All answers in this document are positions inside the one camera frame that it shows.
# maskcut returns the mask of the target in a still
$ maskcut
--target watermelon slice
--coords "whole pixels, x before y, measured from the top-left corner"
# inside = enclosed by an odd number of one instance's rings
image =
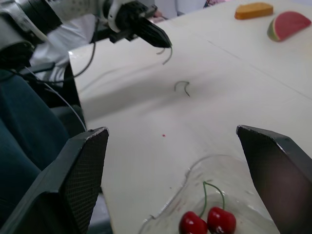
[[[268,36],[271,40],[282,41],[310,24],[311,20],[304,15],[287,11],[273,19],[268,28]]]

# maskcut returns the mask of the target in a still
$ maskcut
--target cherry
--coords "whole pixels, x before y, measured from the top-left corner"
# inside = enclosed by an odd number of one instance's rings
[[[192,211],[185,213],[180,221],[180,234],[206,234],[207,224]]]
[[[207,225],[211,233],[233,234],[236,228],[235,216],[219,207],[210,209]]]

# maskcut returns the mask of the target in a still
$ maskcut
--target table surface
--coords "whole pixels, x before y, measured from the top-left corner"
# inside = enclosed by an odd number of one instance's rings
[[[312,27],[278,43],[267,37],[274,16],[238,21],[247,0],[233,0],[161,23],[174,45],[157,55],[141,39],[97,44],[91,67],[76,79],[87,127],[107,126],[102,186],[116,234],[138,232],[179,189],[199,158],[244,159],[237,125],[288,135],[312,156]],[[267,0],[275,15],[312,7]],[[74,73],[91,46],[70,52]],[[183,85],[188,81],[188,97]]]

